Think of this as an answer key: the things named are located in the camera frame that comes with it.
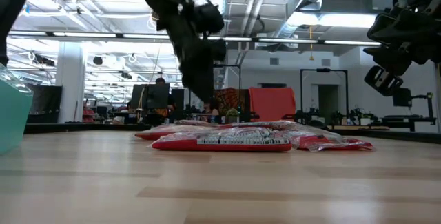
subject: teal plastic bin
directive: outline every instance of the teal plastic bin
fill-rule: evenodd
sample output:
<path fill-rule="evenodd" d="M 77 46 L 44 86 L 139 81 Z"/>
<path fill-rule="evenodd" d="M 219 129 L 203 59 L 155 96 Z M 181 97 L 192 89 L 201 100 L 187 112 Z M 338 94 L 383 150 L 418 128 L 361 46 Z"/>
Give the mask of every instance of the teal plastic bin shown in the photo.
<path fill-rule="evenodd" d="M 0 154 L 20 145 L 33 93 L 0 64 Z"/>

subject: wooden tabletop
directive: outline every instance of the wooden tabletop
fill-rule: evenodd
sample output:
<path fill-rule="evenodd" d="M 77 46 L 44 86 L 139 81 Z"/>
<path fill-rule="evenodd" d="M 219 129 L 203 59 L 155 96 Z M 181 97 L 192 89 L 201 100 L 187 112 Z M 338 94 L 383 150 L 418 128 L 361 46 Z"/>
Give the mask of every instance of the wooden tabletop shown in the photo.
<path fill-rule="evenodd" d="M 163 152 L 133 132 L 26 135 L 0 156 L 0 223 L 441 223 L 441 146 Z"/>

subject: ceiling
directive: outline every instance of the ceiling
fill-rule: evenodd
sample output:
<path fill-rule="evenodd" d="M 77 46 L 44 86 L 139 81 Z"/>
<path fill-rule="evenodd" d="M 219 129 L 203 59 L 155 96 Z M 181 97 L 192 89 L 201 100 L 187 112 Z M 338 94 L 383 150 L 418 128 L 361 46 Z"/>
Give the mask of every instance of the ceiling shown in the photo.
<path fill-rule="evenodd" d="M 223 34 L 236 36 L 241 34 L 242 21 L 247 8 L 247 0 L 212 0 L 214 3 L 225 5 L 224 16 L 227 20 Z M 260 32 L 273 32 L 285 22 L 285 6 L 288 0 L 263 0 L 259 15 L 265 24 Z M 144 0 L 27 0 L 23 12 L 18 17 L 13 30 L 42 30 L 42 31 L 79 31 L 79 32 L 115 32 L 115 33 L 158 33 L 151 19 L 151 9 Z M 312 38 L 340 39 L 367 41 L 367 28 L 341 28 L 329 26 L 314 26 Z M 299 38 L 309 38 L 309 29 L 298 28 L 295 32 Z M 11 68 L 47 68 L 31 61 L 32 53 L 41 54 L 57 62 L 58 41 L 8 39 L 8 65 Z M 170 43 L 123 43 L 123 42 L 84 42 L 88 48 L 88 70 L 111 70 L 113 65 L 94 65 L 95 56 L 116 56 L 125 59 L 124 70 L 146 71 L 134 73 L 137 82 L 154 81 L 161 77 L 157 72 L 167 72 L 162 75 L 167 81 L 181 86 L 181 76 L 178 73 L 178 61 L 173 54 Z M 335 46 L 321 46 L 323 50 L 336 51 Z M 21 77 L 38 79 L 43 83 L 54 83 L 55 72 L 16 72 Z M 221 80 L 221 72 L 215 77 Z M 119 74 L 88 73 L 86 85 L 93 81 L 127 81 Z M 102 85 L 105 93 L 113 92 L 113 100 L 123 100 L 124 92 L 130 93 L 131 88 L 124 86 L 115 90 Z M 101 94 L 101 88 L 86 87 L 86 92 Z"/>

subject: white pillar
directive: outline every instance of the white pillar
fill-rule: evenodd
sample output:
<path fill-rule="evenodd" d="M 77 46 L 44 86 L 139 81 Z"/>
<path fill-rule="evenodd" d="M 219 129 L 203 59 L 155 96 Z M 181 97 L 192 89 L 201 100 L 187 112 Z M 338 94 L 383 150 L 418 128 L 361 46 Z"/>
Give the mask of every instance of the white pillar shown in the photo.
<path fill-rule="evenodd" d="M 60 42 L 56 85 L 63 86 L 58 122 L 82 121 L 87 51 L 81 43 Z"/>

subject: robot workstation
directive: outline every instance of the robot workstation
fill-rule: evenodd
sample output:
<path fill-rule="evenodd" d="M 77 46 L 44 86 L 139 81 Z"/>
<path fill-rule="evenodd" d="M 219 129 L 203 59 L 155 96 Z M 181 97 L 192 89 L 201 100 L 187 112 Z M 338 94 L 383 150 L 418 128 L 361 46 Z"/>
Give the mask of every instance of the robot workstation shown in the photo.
<path fill-rule="evenodd" d="M 441 223 L 440 5 L 1 0 L 0 223 Z"/>

